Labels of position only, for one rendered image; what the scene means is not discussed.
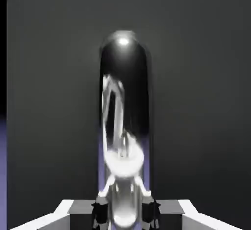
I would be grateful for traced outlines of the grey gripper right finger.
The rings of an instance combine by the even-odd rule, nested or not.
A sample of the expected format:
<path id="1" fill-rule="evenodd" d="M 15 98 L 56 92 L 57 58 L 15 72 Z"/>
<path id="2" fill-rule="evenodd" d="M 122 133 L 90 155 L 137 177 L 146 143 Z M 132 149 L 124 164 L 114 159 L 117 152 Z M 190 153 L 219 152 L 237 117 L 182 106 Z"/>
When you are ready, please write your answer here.
<path id="1" fill-rule="evenodd" d="M 190 200 L 142 202 L 141 230 L 243 230 L 199 213 Z"/>

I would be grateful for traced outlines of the dark grey cabinet door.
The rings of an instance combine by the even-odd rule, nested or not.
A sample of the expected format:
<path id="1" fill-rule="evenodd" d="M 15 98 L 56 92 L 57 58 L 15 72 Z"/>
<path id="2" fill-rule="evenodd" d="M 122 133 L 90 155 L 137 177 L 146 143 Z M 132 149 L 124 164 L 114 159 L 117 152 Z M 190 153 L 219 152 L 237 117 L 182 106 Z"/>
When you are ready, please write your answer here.
<path id="1" fill-rule="evenodd" d="M 251 230 L 251 0 L 7 0 L 7 225 L 96 196 L 99 48 L 151 54 L 153 192 Z"/>

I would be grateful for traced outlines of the curved shiny metal handle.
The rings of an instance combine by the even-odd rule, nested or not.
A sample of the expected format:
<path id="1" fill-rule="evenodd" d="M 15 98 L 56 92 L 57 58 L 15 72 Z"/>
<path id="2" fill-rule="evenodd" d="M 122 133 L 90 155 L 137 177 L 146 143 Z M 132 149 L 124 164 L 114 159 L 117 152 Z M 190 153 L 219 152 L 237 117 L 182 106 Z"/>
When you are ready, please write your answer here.
<path id="1" fill-rule="evenodd" d="M 132 31 L 100 48 L 97 230 L 151 230 L 149 57 Z"/>

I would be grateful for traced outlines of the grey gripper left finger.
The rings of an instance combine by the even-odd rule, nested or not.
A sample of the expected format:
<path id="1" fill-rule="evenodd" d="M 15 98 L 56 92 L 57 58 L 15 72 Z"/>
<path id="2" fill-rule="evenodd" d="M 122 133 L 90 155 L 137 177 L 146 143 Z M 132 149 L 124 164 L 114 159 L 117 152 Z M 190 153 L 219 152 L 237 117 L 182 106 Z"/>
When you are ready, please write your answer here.
<path id="1" fill-rule="evenodd" d="M 44 215 L 10 230 L 109 230 L 109 223 L 99 224 L 94 216 L 94 200 L 60 202 L 53 213 Z"/>

